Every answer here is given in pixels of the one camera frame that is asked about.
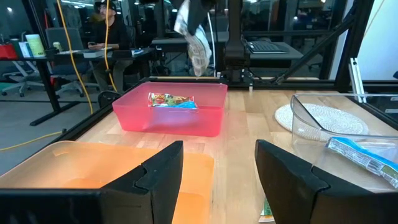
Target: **pink plastic bin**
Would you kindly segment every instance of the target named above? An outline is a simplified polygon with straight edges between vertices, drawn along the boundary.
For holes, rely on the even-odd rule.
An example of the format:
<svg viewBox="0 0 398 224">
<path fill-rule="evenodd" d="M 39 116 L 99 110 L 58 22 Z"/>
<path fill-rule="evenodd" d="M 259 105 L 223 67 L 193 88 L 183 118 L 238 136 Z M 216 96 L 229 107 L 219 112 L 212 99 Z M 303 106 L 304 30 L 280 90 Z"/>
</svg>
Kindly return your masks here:
<svg viewBox="0 0 398 224">
<path fill-rule="evenodd" d="M 227 86 L 201 83 L 143 83 L 113 103 L 125 131 L 217 136 L 223 120 Z M 197 110 L 148 106 L 149 93 L 194 96 Z"/>
</svg>

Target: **wooden table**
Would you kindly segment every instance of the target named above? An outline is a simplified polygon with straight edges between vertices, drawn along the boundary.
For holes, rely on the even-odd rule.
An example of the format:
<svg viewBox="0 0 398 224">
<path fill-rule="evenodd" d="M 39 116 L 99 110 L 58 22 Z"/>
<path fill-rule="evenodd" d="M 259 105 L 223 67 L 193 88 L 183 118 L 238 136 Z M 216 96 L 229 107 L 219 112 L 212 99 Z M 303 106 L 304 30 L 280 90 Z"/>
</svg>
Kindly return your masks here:
<svg viewBox="0 0 398 224">
<path fill-rule="evenodd" d="M 111 113 L 78 141 L 163 149 L 176 140 L 183 140 L 185 152 L 204 153 L 215 159 L 210 223 L 258 223 L 264 192 L 254 161 L 254 145 L 257 139 L 265 139 L 293 152 L 292 135 L 277 123 L 274 112 L 289 104 L 295 93 L 335 92 L 229 91 L 221 134 L 215 138 L 126 132 L 121 129 L 116 115 Z M 374 133 L 398 135 L 395 129 L 349 99 L 342 97 L 325 102 L 320 98 L 317 102 L 353 114 L 361 113 Z"/>
</svg>

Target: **keyboard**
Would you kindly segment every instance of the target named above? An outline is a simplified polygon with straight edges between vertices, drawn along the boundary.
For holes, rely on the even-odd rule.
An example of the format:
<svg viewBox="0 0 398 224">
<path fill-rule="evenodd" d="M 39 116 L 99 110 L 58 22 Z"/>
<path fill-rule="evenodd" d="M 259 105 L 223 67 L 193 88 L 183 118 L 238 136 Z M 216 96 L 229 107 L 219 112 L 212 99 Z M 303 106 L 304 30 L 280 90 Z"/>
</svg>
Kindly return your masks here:
<svg viewBox="0 0 398 224">
<path fill-rule="evenodd" d="M 268 41 L 247 41 L 246 43 L 254 54 L 286 54 L 289 52 L 288 49 Z"/>
</svg>

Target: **man sitting at desk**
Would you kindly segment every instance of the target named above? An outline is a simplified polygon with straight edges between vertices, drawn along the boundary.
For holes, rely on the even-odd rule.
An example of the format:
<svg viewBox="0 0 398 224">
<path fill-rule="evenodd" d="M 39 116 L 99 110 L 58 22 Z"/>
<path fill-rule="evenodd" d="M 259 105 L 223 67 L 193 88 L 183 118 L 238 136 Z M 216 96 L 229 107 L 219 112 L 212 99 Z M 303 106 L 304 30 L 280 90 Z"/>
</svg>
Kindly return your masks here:
<svg viewBox="0 0 398 224">
<path fill-rule="evenodd" d="M 101 3 L 99 9 L 102 18 L 106 19 L 106 1 Z M 124 25 L 123 19 L 116 16 L 116 5 L 113 2 L 109 2 L 108 11 L 108 47 L 113 49 L 129 49 L 130 40 L 127 35 L 126 26 Z M 103 49 L 105 47 L 105 37 L 106 37 L 106 21 L 101 21 L 93 28 L 93 38 L 91 43 L 89 43 L 89 49 Z M 132 60 L 115 61 L 109 64 L 113 65 L 113 81 L 116 89 L 119 93 L 123 93 L 123 73 L 124 69 L 132 64 Z M 94 76 L 98 82 L 101 91 L 108 90 L 108 76 L 106 74 L 105 62 L 100 62 L 94 68 Z"/>
</svg>

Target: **woven placemat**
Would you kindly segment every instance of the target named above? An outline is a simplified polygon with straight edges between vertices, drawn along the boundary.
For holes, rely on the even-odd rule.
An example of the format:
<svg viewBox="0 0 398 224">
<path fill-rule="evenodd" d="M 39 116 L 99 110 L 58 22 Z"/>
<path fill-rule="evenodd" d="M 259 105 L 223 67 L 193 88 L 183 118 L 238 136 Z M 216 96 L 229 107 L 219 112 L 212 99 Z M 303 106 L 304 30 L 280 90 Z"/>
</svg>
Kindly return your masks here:
<svg viewBox="0 0 398 224">
<path fill-rule="evenodd" d="M 305 109 L 318 121 L 326 130 L 340 134 L 369 134 L 369 128 L 360 118 L 342 110 L 330 108 L 328 106 L 303 104 Z M 292 131 L 293 112 L 290 105 L 280 107 L 275 111 L 276 121 L 285 129 Z M 300 126 L 295 128 L 295 134 L 316 141 L 327 141 L 330 134 L 320 131 L 310 125 L 299 121 Z"/>
</svg>

